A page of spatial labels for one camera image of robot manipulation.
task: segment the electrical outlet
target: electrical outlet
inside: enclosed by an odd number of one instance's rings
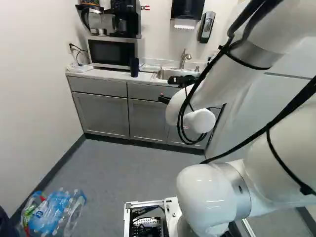
[[[67,52],[68,52],[69,54],[72,54],[72,53],[73,53],[73,49],[71,49],[70,44],[71,44],[71,42],[68,41],[68,42],[67,42]]]

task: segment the gray carpet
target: gray carpet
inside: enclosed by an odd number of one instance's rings
[[[82,189],[88,199],[74,237],[123,237],[123,204],[175,196],[175,179],[204,156],[86,140],[45,192]],[[295,210],[249,220],[257,237],[309,237]]]

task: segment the baseboard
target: baseboard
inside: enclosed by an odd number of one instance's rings
[[[127,139],[106,137],[106,136],[87,134],[87,133],[85,134],[85,137],[86,139],[96,140],[96,141],[112,142],[112,143],[133,145],[133,146],[139,146],[139,147],[148,147],[148,148],[160,149],[160,150],[165,150],[165,151],[189,153],[193,155],[204,155],[204,150],[199,150],[199,149],[190,148],[190,147],[177,147],[177,146],[171,146],[167,144],[159,144],[159,143],[144,142],[144,141],[137,141],[137,140],[127,140]]]
[[[67,163],[73,153],[81,146],[81,144],[86,140],[85,135],[83,134],[70,148],[66,153],[61,157],[61,159],[54,165],[54,167],[46,174],[42,181],[34,188],[34,190],[29,194],[29,196],[24,200],[20,207],[15,211],[11,216],[11,221],[14,225],[18,224],[20,221],[21,212],[26,205],[29,197],[38,190],[44,190],[49,182],[54,178],[57,172]]]
[[[296,208],[296,210],[310,230],[310,233],[316,237],[316,221],[314,220],[310,212],[306,209],[306,207],[298,207]]]

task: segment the microwave door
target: microwave door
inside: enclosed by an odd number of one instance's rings
[[[94,66],[130,69],[135,46],[128,42],[89,40],[91,62]]]

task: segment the sink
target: sink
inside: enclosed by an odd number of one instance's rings
[[[174,76],[179,77],[179,76],[187,76],[187,75],[198,77],[200,75],[200,72],[195,72],[192,70],[180,69],[180,68],[162,68],[156,75],[156,78],[162,79],[162,80],[168,80],[170,77],[174,77]]]

